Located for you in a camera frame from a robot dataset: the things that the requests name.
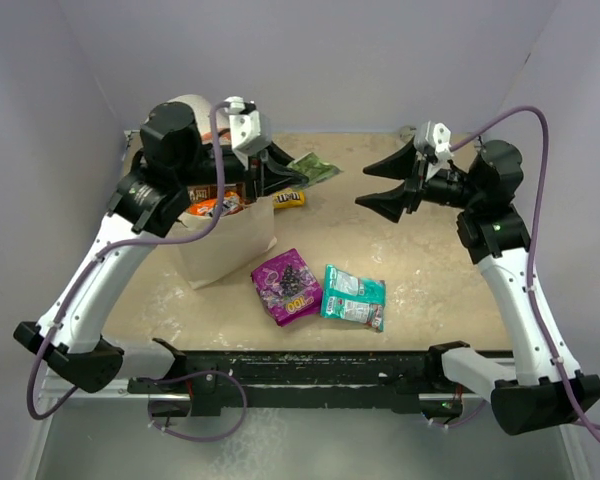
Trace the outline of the yellow m&m's packet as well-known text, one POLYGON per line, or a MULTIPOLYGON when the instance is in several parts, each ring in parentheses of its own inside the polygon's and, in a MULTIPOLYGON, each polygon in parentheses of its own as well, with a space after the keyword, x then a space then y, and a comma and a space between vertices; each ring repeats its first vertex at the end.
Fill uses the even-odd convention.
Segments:
POLYGON ((275 209, 289 209, 302 207, 306 204, 303 191, 284 189, 273 195, 273 206, 275 209))

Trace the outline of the small green himalaya sachet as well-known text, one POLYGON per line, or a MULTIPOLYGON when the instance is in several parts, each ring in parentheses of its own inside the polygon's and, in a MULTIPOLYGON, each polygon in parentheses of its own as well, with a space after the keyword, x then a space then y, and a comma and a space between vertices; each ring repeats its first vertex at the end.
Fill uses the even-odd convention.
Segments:
POLYGON ((314 152, 291 161, 288 167, 306 177, 302 183, 305 188, 327 181, 342 172, 339 167, 323 161, 314 152))

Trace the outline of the orange fox's fruits candy bag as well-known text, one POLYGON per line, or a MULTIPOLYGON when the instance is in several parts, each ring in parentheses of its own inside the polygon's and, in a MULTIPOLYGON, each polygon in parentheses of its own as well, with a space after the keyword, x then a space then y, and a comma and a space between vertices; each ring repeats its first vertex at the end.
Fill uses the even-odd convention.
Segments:
MULTIPOLYGON (((216 198, 207 199, 191 205, 187 213, 199 217, 212 217, 216 210, 218 201, 216 198)), ((242 211, 245 204, 242 198, 233 191, 226 192, 222 199, 221 215, 227 216, 242 211)))

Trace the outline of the brown paper bag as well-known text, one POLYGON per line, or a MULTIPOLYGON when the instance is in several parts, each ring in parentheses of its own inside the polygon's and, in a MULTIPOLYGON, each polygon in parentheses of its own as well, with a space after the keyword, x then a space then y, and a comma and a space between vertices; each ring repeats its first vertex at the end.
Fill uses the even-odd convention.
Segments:
POLYGON ((268 252, 277 243, 272 199, 223 216, 204 238, 168 246, 176 271, 194 290, 210 285, 268 252))

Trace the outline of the brown chips bag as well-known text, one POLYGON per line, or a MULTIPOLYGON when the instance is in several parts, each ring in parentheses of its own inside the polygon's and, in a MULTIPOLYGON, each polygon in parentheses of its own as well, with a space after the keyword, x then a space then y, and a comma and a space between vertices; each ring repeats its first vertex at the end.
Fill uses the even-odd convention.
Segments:
MULTIPOLYGON (((243 182, 240 183, 228 183, 225 185, 225 192, 233 192, 240 196, 241 199, 246 198, 246 185, 243 182)), ((206 185, 193 185, 188 186, 188 193, 192 204, 200 203, 202 201, 216 199, 217 198, 217 185, 206 184, 206 185)))

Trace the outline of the teal fox's mint bag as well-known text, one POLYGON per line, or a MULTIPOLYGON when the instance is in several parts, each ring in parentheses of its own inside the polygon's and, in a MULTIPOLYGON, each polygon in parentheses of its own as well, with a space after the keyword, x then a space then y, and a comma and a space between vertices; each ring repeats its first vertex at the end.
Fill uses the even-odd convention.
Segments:
POLYGON ((320 315, 384 331, 386 283, 356 277, 332 264, 325 267, 320 315))

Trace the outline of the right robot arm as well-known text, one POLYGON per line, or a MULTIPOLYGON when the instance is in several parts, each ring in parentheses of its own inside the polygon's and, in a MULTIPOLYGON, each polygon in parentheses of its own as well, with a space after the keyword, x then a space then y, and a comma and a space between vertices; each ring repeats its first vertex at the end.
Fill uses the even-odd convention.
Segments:
POLYGON ((512 344, 505 367, 457 341, 429 348, 425 380, 436 391, 458 383, 486 400, 509 435, 577 418, 600 399, 600 378, 586 375, 561 338, 536 271, 529 266, 531 237, 513 205, 524 175, 522 156, 502 140, 486 142, 467 171, 455 164, 431 175, 431 159, 412 142, 364 167, 366 175, 399 186, 360 196, 356 204, 398 222, 423 202, 456 208, 457 233, 486 281, 512 344))

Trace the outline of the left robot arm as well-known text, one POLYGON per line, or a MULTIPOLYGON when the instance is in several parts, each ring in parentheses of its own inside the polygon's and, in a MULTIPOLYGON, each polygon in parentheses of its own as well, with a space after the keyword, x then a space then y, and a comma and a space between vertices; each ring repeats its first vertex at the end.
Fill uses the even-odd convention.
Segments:
POLYGON ((102 331, 119 296, 157 246, 199 242, 221 221, 210 218, 189 234, 171 230, 191 206, 194 187, 212 186, 218 198, 242 184, 255 201, 298 185, 290 156, 272 141, 268 118, 241 97, 229 97, 209 112, 203 141, 192 97, 154 107, 141 125, 141 146, 129 172, 117 183, 88 253, 67 287, 36 322, 21 322, 15 340, 73 389, 102 390, 123 367, 125 351, 102 331))

